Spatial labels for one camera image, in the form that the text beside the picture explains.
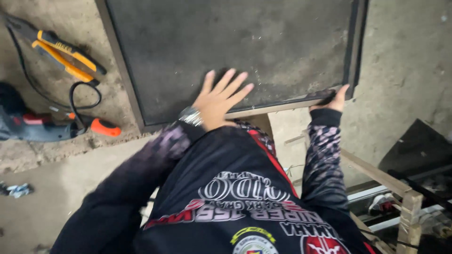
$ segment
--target screwdriver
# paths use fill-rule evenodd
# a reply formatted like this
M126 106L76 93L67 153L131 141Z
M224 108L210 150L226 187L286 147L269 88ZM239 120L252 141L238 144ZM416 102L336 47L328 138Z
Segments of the screwdriver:
M83 123L89 126L91 130L96 133L106 136L119 136L119 134L121 134L121 129L110 122L92 116L83 114L79 115L82 118L81 120L83 121ZM70 119L75 119L74 113L66 113L66 116L68 116Z

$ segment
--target hand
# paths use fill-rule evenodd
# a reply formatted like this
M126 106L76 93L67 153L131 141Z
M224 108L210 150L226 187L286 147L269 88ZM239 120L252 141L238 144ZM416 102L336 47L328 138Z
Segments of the hand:
M204 121L202 127L206 131L211 131L221 126L235 126L234 122L225 120L225 114L234 105L243 100L253 89L254 85L248 84L238 93L232 95L248 77L248 73L242 72L229 84L234 74L235 69L228 70L213 89L215 71L210 71L206 74L201 93L193 103L193 107L200 112Z
M344 104L345 104L345 92L347 92L347 89L349 86L350 85L344 85L343 87L341 87L339 89L339 91L337 91L336 96L330 103L328 103L326 105L310 106L309 111L312 111L314 109L319 109L319 108L330 108L330 109L334 109L339 112L342 112L344 110Z

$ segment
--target black long-sleeve shirt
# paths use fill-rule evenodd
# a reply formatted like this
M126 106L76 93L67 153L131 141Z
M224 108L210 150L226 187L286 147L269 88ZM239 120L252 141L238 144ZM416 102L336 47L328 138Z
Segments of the black long-sleeve shirt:
M222 127L195 140L176 123L86 196L51 253L373 253L347 208L340 113L312 116L301 199L258 132Z

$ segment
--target wristwatch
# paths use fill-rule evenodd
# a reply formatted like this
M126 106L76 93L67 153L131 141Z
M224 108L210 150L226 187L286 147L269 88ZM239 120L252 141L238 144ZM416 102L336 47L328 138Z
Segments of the wristwatch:
M179 120L195 127L200 126L204 122L201 118L199 110L192 106L186 107L182 110L179 114Z

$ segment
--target person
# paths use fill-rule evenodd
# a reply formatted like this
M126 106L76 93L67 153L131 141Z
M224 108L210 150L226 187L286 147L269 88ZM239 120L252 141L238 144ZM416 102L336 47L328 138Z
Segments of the person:
M225 120L253 89L227 71L88 194L61 230L56 253L374 253L349 215L339 167L344 85L312 106L302 195L259 128ZM149 220L141 207L159 191Z

